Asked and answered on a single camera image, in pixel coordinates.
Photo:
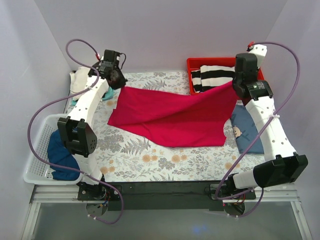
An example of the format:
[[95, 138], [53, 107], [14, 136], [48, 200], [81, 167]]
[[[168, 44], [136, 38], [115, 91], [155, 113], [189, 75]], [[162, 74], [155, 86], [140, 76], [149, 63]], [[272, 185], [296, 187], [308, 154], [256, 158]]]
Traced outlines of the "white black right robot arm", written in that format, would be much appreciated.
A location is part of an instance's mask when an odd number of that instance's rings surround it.
[[265, 162], [251, 171], [231, 174], [225, 182], [227, 195], [237, 199], [247, 189], [267, 188], [294, 183], [308, 165], [305, 155], [299, 155], [288, 140], [276, 113], [273, 92], [265, 80], [258, 79], [258, 57], [239, 53], [235, 57], [236, 94], [246, 100], [264, 151]]

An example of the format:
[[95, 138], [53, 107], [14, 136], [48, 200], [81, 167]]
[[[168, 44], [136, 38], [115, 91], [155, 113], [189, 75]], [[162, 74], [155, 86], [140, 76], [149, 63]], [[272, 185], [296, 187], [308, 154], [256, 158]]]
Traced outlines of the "crimson red t shirt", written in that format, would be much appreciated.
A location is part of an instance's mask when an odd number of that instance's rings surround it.
[[220, 147], [238, 97], [231, 83], [198, 95], [124, 87], [108, 125], [170, 148]]

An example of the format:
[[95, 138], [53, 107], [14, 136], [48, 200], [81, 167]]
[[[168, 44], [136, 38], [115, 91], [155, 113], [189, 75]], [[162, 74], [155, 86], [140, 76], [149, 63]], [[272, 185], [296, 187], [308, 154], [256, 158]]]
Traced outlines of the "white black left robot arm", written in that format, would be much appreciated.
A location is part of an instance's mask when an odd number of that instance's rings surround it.
[[92, 68], [79, 67], [70, 75], [71, 93], [76, 104], [66, 117], [57, 122], [61, 141], [75, 158], [82, 171], [83, 183], [91, 185], [89, 194], [95, 200], [106, 196], [106, 187], [99, 183], [101, 173], [94, 151], [98, 139], [93, 131], [93, 118], [99, 103], [111, 89], [125, 86], [127, 80], [121, 72], [122, 54], [114, 50], [105, 50], [101, 60]]

